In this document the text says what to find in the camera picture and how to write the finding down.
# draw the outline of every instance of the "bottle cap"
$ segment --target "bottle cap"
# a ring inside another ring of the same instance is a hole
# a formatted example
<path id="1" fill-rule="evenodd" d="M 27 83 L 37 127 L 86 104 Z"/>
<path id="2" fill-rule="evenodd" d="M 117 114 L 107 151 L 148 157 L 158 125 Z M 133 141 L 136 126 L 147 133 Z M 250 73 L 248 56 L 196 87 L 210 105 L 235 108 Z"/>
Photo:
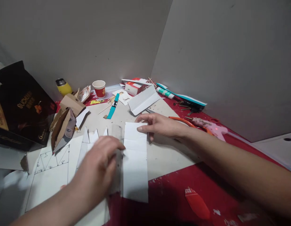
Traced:
<path id="1" fill-rule="evenodd" d="M 57 86 L 63 86 L 66 85 L 66 81 L 63 78 L 59 78 L 57 80 L 55 80 Z"/>

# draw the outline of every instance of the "red and white box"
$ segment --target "red and white box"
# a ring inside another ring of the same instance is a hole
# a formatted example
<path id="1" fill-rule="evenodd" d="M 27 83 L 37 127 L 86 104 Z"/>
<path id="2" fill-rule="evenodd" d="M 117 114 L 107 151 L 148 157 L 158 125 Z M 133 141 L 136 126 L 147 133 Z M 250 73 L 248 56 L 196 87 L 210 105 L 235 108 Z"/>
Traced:
<path id="1" fill-rule="evenodd" d="M 140 82 L 147 82 L 146 79 L 143 78 L 133 78 L 132 80 L 140 81 Z M 146 85 L 140 85 L 134 82 L 127 82 L 125 86 L 125 91 L 127 91 L 129 94 L 136 96 L 140 92 L 145 90 Z"/>

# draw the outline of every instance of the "pink glue gun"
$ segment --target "pink glue gun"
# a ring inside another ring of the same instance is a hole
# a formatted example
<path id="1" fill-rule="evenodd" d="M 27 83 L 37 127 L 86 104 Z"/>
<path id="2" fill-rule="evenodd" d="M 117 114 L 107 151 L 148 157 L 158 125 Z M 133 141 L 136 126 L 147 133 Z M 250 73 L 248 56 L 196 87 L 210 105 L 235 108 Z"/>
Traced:
<path id="1" fill-rule="evenodd" d="M 201 118 L 185 118 L 190 119 L 196 126 L 207 128 L 215 137 L 219 138 L 222 141 L 225 141 L 223 134 L 228 133 L 228 129 L 226 127 L 218 126 L 213 122 L 209 122 Z"/>

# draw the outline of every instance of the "red paper piece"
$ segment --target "red paper piece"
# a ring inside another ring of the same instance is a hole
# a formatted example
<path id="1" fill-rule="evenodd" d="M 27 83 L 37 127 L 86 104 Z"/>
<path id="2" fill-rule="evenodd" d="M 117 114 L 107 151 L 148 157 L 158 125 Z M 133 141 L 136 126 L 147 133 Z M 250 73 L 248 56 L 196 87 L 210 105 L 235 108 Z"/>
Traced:
<path id="1" fill-rule="evenodd" d="M 201 219 L 208 220 L 210 218 L 210 211 L 207 208 L 202 197 L 193 189 L 185 189 L 185 197 L 192 209 L 192 211 Z"/>

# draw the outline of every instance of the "yellow bottle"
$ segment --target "yellow bottle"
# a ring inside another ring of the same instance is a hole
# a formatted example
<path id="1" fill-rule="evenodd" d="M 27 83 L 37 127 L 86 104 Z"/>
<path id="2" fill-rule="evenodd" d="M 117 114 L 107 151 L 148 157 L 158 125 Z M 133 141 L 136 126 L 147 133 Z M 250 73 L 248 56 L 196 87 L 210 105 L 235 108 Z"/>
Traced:
<path id="1" fill-rule="evenodd" d="M 63 79 L 59 78 L 58 80 L 55 81 L 57 84 L 57 89 L 60 91 L 60 93 L 63 95 L 67 95 L 68 93 L 72 93 L 72 88 L 71 86 Z"/>

